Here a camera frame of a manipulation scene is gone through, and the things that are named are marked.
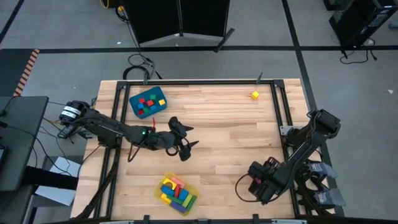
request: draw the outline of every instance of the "blue container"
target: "blue container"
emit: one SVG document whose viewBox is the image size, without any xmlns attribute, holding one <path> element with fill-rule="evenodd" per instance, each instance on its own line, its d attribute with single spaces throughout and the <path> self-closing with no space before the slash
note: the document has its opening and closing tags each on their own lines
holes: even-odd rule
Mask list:
<svg viewBox="0 0 398 224">
<path fill-rule="evenodd" d="M 151 109 L 150 106 L 147 105 L 147 102 L 150 100 L 150 95 L 156 95 L 156 100 L 153 100 L 154 102 L 154 109 Z M 143 114 L 138 114 L 138 111 L 141 110 L 138 105 L 140 104 L 139 99 L 143 98 L 145 99 L 145 103 L 144 103 L 144 108 L 148 108 L 148 112 L 147 113 L 143 113 Z M 163 105 L 159 104 L 160 100 L 164 100 L 166 103 Z M 167 108 L 167 100 L 166 97 L 163 94 L 162 89 L 157 86 L 157 87 L 153 87 L 150 90 L 147 90 L 145 92 L 142 92 L 138 95 L 132 96 L 130 98 L 130 105 L 132 107 L 132 110 L 134 112 L 134 114 L 139 118 L 139 119 L 144 119 L 149 117 L 150 115 L 156 114 L 159 111 L 162 111 L 164 109 Z"/>
</svg>

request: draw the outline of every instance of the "gray floor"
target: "gray floor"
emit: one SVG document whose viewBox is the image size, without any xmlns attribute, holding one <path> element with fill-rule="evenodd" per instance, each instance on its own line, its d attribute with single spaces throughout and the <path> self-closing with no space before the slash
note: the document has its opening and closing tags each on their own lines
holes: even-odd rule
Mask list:
<svg viewBox="0 0 398 224">
<path fill-rule="evenodd" d="M 5 24 L 16 0 L 0 2 L 0 26 Z M 289 0 L 300 45 L 337 45 L 328 24 L 331 12 L 321 0 Z M 374 35 L 378 45 L 397 45 L 398 30 L 387 23 Z M 231 0 L 228 26 L 236 29 L 227 45 L 292 45 L 280 0 Z M 173 37 L 143 44 L 148 47 L 215 45 L 208 37 Z M 25 0 L 0 48 L 94 48 L 133 47 L 128 29 L 113 11 L 89 0 Z M 398 109 L 398 51 L 376 51 L 378 61 L 342 65 L 336 52 L 303 52 L 308 75 L 319 108 L 342 120 L 336 139 L 328 143 L 338 186 L 346 200 L 348 217 L 398 219 L 395 186 L 398 171 L 397 139 L 394 137 Z M 100 80 L 120 79 L 128 66 L 129 53 L 40 54 L 24 90 L 25 96 L 47 95 L 51 101 L 90 101 Z M 221 51 L 145 53 L 156 62 L 164 78 L 300 78 L 291 51 Z M 350 60 L 362 60 L 356 52 Z M 142 74 L 131 74 L 140 78 Z M 45 117 L 57 119 L 62 107 L 49 105 Z M 44 128 L 55 133 L 48 124 Z M 44 135 L 51 156 L 60 156 L 55 140 Z M 83 155 L 81 138 L 60 141 L 68 156 Z M 44 154 L 39 147 L 39 163 Z M 43 223 L 68 218 L 70 208 L 40 209 L 35 220 Z"/>
</svg>

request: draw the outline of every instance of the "black partition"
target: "black partition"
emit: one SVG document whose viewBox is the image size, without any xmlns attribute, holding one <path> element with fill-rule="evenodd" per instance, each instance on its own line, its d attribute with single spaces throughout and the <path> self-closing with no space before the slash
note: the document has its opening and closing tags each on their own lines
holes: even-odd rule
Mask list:
<svg viewBox="0 0 398 224">
<path fill-rule="evenodd" d="M 224 37 L 229 0 L 181 0 L 183 31 Z"/>
<path fill-rule="evenodd" d="M 230 0 L 124 0 L 138 44 L 173 34 L 224 37 Z"/>
<path fill-rule="evenodd" d="M 139 44 L 180 32 L 176 0 L 125 0 L 124 7 Z"/>
</svg>

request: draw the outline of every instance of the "pink block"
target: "pink block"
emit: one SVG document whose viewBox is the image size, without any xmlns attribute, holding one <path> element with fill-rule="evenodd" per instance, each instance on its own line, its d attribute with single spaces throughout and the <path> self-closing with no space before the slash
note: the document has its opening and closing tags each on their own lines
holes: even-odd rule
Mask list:
<svg viewBox="0 0 398 224">
<path fill-rule="evenodd" d="M 184 184 L 181 180 L 178 180 L 178 179 L 175 178 L 175 177 L 170 178 L 170 180 L 171 180 L 172 182 L 176 183 L 176 184 L 179 184 L 179 185 L 181 186 L 182 189 L 185 187 L 185 184 Z"/>
</svg>

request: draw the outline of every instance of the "wooden table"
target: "wooden table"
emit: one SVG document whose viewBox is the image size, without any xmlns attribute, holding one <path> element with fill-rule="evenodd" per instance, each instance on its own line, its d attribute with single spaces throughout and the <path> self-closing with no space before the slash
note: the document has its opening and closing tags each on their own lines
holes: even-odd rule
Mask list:
<svg viewBox="0 0 398 224">
<path fill-rule="evenodd" d="M 102 81 L 96 109 L 111 116 L 117 81 Z M 285 90 L 295 126 L 308 123 L 307 104 L 299 79 L 285 79 Z M 153 86 L 134 86 L 134 96 Z M 112 220 L 151 219 L 242 219 L 293 218 L 290 193 L 268 205 L 240 201 L 234 185 L 248 171 L 253 161 L 261 164 L 272 156 L 283 161 L 282 148 L 271 88 L 267 85 L 167 85 L 161 86 L 168 100 L 168 108 L 154 116 L 157 131 L 169 131 L 167 122 L 172 116 L 195 129 L 188 133 L 190 141 L 200 141 L 192 150 L 188 161 L 178 156 L 170 157 L 165 151 L 142 149 L 136 158 L 127 162 L 128 142 L 123 148 L 118 170 Z M 261 95 L 253 100 L 250 94 Z M 121 116 L 123 94 L 119 99 L 117 119 Z M 285 123 L 283 106 L 280 107 Z M 140 120 L 127 109 L 126 123 L 152 126 L 152 117 Z M 97 140 L 87 144 L 85 156 L 97 147 Z M 98 150 L 84 163 L 73 204 L 72 217 L 78 215 L 98 189 L 104 151 Z M 311 159 L 319 159 L 314 154 Z M 187 217 L 166 206 L 153 196 L 155 186 L 164 172 L 171 171 L 194 185 L 200 191 L 193 210 Z M 241 181 L 239 194 L 248 200 L 254 197 L 248 192 L 250 178 Z"/>
</svg>

